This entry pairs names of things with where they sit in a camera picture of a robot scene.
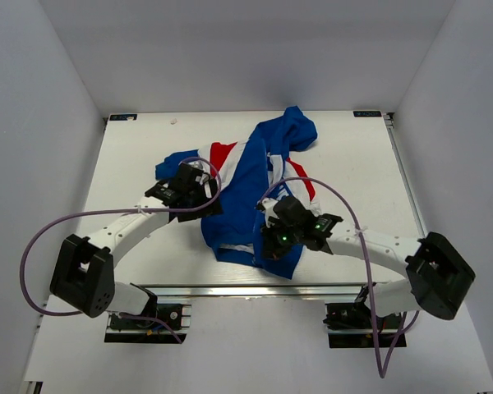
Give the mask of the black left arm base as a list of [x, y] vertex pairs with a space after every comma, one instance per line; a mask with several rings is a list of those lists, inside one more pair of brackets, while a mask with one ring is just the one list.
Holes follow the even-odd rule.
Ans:
[[191, 325], [192, 305], [186, 300], [160, 301], [150, 318], [136, 319], [110, 314], [105, 343], [182, 344]]

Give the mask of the blue white red jacket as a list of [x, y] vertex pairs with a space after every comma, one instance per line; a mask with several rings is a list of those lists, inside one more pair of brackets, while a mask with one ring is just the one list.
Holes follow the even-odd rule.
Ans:
[[155, 178], [173, 176], [185, 158], [204, 158], [203, 168], [219, 174], [223, 182], [219, 196], [223, 213], [200, 223], [202, 236], [215, 258], [290, 279], [303, 248], [295, 245], [280, 259], [263, 258], [260, 227], [265, 217], [256, 210], [256, 204], [263, 194], [276, 200], [291, 195], [313, 213], [320, 213], [315, 187], [303, 166], [291, 158], [293, 152], [307, 150], [317, 136], [314, 122], [299, 107], [289, 107], [282, 116], [259, 123], [246, 140], [213, 142], [171, 153], [156, 165]]

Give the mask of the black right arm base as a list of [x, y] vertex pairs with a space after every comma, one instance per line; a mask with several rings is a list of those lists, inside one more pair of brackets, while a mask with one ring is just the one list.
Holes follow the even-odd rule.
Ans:
[[[401, 323], [400, 314], [377, 319], [379, 348], [393, 344]], [[328, 303], [325, 318], [330, 349], [371, 349], [374, 347], [371, 316], [367, 309], [357, 310], [352, 303]]]

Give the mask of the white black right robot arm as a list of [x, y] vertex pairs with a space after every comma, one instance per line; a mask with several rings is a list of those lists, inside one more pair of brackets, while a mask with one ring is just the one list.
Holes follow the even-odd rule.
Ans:
[[340, 216], [313, 213], [293, 196], [265, 198], [257, 208], [265, 216], [260, 233], [267, 259], [282, 260], [292, 247], [301, 245], [401, 275], [397, 281], [363, 289], [357, 296], [355, 319], [367, 328], [384, 316], [418, 310], [452, 320], [476, 279], [462, 255], [440, 233], [405, 238], [358, 230]]

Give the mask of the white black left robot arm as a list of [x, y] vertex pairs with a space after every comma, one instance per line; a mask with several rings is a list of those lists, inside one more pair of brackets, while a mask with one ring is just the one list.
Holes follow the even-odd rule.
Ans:
[[103, 312], [129, 315], [147, 328], [157, 318], [157, 297], [141, 286], [118, 282], [114, 269], [122, 258], [172, 220], [186, 222], [223, 212], [221, 177], [180, 163], [174, 176], [157, 181], [119, 218], [87, 236], [68, 236], [59, 250], [49, 290], [79, 312], [96, 318]]

